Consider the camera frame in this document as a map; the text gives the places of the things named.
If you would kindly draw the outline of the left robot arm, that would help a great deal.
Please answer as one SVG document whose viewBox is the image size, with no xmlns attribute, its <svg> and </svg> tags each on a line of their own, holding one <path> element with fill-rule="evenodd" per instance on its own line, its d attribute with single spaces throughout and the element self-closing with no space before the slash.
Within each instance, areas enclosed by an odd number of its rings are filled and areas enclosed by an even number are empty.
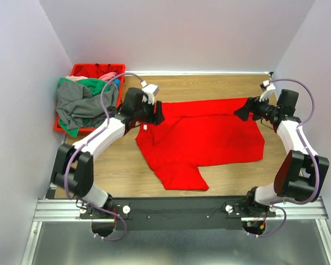
<svg viewBox="0 0 331 265">
<path fill-rule="evenodd" d="M 162 102 L 155 100 L 158 92 L 155 84 L 142 89 L 129 88 L 121 107 L 100 127 L 73 145 L 62 144 L 57 150 L 51 183 L 93 205 L 92 211 L 97 217 L 107 217 L 111 213 L 110 194 L 95 184 L 94 162 L 131 129 L 164 121 Z"/>
</svg>

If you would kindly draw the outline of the red t shirt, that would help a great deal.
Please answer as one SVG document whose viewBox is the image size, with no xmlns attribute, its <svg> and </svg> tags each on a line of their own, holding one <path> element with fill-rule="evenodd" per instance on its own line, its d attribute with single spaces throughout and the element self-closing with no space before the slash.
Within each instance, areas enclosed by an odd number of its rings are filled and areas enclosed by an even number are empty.
<svg viewBox="0 0 331 265">
<path fill-rule="evenodd" d="M 164 103 L 160 125 L 142 125 L 136 143 L 166 190 L 208 190 L 199 167 L 263 159 L 265 140 L 253 120 L 234 111 L 246 98 Z"/>
</svg>

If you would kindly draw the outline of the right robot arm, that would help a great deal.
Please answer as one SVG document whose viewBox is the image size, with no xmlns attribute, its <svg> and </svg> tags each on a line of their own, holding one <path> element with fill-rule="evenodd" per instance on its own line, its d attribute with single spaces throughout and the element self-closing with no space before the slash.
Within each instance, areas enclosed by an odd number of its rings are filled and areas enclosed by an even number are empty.
<svg viewBox="0 0 331 265">
<path fill-rule="evenodd" d="M 247 98 L 244 106 L 234 111 L 242 121 L 268 121 L 280 137 L 287 152 L 274 181 L 254 187 L 236 207 L 249 216 L 267 212 L 281 202 L 304 205 L 315 202 L 329 168 L 329 160 L 319 156 L 304 135 L 300 118 L 294 115 L 298 93 L 283 89 L 276 105 L 271 105 L 268 92 Z"/>
</svg>

